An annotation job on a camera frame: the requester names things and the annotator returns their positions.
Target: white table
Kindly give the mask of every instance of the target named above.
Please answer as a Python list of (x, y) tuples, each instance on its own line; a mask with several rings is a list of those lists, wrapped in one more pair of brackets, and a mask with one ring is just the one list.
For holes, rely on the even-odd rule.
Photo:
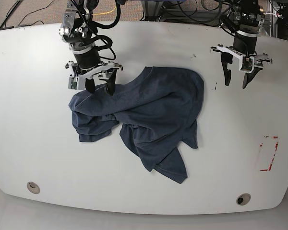
[[(63, 206), (144, 214), (209, 214), (277, 206), (288, 186), (288, 42), (260, 37), (258, 53), (274, 64), (242, 89), (243, 73), (232, 65), (224, 85), (217, 44), (232, 45), (223, 31), (195, 25), (120, 22), (100, 34), (111, 37), (117, 83), (144, 66), (182, 67), (205, 81), (198, 117), (197, 150), (179, 145), (189, 178), (182, 184), (148, 172), (119, 137), (120, 128), (96, 143), (79, 143), (67, 89), (74, 60), (61, 41), (59, 24), (0, 31), (0, 188), (27, 199)], [(269, 165), (275, 140), (273, 167)], [(261, 143), (263, 150), (259, 153)], [(41, 188), (28, 191), (28, 182)], [(238, 206), (241, 194), (252, 196)]]

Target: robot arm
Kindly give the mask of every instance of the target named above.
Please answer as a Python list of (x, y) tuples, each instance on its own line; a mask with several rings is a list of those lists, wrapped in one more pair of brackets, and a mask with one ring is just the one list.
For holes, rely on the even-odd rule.
[(257, 37), (261, 32), (264, 23), (264, 10), (258, 5), (258, 0), (237, 0), (231, 5), (231, 10), (238, 21), (235, 24), (227, 16), (222, 15), (222, 21), (234, 36), (233, 46), (224, 47), (217, 45), (211, 47), (211, 50), (221, 53), (221, 63), (223, 67), (225, 85), (228, 86), (231, 79), (231, 70), (228, 64), (232, 64), (232, 58), (239, 59), (239, 71), (245, 72), (242, 88), (244, 89), (255, 77), (255, 75), (264, 68), (263, 62), (272, 60), (267, 54), (257, 55), (255, 51)]
[[(120, 20), (120, 5), (116, 2), (117, 17), (110, 25), (103, 25), (93, 21), (93, 9), (97, 7), (99, 0), (68, 0), (67, 9), (64, 13), (60, 35), (64, 42), (68, 43), (73, 52), (77, 64), (70, 61), (66, 68), (71, 70), (69, 89), (95, 92), (93, 77), (106, 81), (107, 93), (113, 95), (115, 91), (115, 78), (118, 69), (122, 66), (109, 61), (105, 63), (101, 58), (115, 60), (116, 56), (112, 50), (112, 40), (105, 35), (98, 35), (98, 28), (113, 28)], [(96, 46), (95, 42), (101, 40), (104, 45)], [(110, 49), (114, 58), (101, 57), (99, 51)]]

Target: round hole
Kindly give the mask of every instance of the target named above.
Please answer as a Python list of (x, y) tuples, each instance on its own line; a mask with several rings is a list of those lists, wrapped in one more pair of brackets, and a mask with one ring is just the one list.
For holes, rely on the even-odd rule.
[(35, 184), (34, 182), (28, 182), (27, 188), (33, 194), (39, 194), (40, 193), (39, 186), (37, 184)]
[(246, 205), (251, 199), (251, 195), (248, 193), (242, 194), (237, 198), (237, 205)]

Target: black cylinder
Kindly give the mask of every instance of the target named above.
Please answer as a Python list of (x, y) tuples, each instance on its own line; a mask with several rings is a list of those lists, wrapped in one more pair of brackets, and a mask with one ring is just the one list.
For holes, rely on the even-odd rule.
[(90, 69), (100, 63), (100, 56), (94, 47), (83, 54), (74, 54), (80, 69)]
[(246, 53), (246, 46), (248, 48), (248, 53), (253, 54), (255, 53), (257, 37), (247, 37), (240, 34), (236, 34), (234, 38), (234, 49), (239, 51), (240, 53)]

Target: yellow cable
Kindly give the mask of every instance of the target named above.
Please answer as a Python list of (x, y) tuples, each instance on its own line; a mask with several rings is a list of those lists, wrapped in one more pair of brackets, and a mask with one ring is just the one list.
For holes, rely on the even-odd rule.
[(111, 11), (108, 11), (108, 12), (104, 12), (104, 13), (94, 13), (94, 15), (103, 15), (103, 14), (112, 13), (113, 11), (115, 11), (115, 9), (116, 9), (116, 6), (115, 6), (115, 7), (114, 7), (114, 9), (113, 9), (113, 10), (111, 10)]

